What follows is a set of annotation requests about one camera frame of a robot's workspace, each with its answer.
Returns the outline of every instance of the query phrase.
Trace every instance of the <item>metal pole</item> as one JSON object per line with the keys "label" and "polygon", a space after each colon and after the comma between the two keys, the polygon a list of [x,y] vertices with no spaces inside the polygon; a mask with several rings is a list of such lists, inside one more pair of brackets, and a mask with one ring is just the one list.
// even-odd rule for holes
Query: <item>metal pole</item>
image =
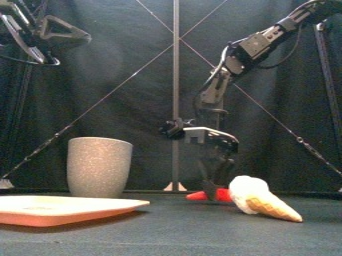
{"label": "metal pole", "polygon": [[[172,117],[178,117],[178,0],[173,0],[173,104]],[[172,191],[178,187],[178,141],[172,141]]]}
{"label": "metal pole", "polygon": [[335,85],[332,81],[329,62],[328,62],[324,26],[325,26],[324,23],[319,23],[313,27],[313,31],[315,31],[315,39],[316,39],[316,46],[317,46],[317,52],[319,52],[319,58],[320,58],[321,71],[323,71],[324,82],[325,82],[325,93],[327,93],[327,99],[329,103],[335,140],[336,140],[336,146],[337,146],[337,156],[339,156],[339,161],[342,162],[342,122],[340,122],[340,114],[339,114],[339,107],[337,107],[337,101],[336,101]]}

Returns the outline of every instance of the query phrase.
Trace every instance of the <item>ice cream cone toy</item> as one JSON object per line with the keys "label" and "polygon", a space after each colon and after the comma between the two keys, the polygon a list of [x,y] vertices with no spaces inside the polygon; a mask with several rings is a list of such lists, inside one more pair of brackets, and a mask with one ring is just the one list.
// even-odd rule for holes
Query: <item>ice cream cone toy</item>
{"label": "ice cream cone toy", "polygon": [[277,219],[301,222],[299,213],[269,192],[267,183],[249,176],[237,176],[229,183],[229,196],[247,214],[264,214]]}

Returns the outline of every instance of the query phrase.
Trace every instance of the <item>red object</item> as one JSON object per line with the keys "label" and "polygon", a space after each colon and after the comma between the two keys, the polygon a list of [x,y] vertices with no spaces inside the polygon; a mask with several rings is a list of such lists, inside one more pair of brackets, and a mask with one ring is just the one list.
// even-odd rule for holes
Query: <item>red object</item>
{"label": "red object", "polygon": [[[185,196],[185,198],[187,198],[187,200],[192,200],[192,201],[208,200],[208,197],[207,197],[204,191],[197,191],[192,194],[188,194]],[[229,190],[227,188],[217,188],[216,189],[215,200],[221,201],[221,202],[231,202],[232,201],[231,198],[229,198]]]}

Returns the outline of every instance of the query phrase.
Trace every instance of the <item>stuffed toy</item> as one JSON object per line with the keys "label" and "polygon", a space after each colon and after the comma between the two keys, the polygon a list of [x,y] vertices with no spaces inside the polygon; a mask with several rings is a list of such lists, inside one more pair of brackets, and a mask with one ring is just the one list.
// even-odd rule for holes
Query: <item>stuffed toy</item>
{"label": "stuffed toy", "polygon": [[261,213],[287,221],[303,221],[299,213],[269,192],[267,183],[259,178],[235,177],[229,183],[229,196],[247,214]]}

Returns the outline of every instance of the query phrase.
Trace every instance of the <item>black table surface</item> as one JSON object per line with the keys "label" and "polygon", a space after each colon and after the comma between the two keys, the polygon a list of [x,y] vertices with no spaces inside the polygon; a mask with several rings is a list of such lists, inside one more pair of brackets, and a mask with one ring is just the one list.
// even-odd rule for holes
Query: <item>black table surface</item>
{"label": "black table surface", "polygon": [[187,201],[178,193],[124,193],[150,204],[56,227],[0,224],[0,256],[342,255],[340,200],[279,197],[303,223],[247,215],[233,203]]}

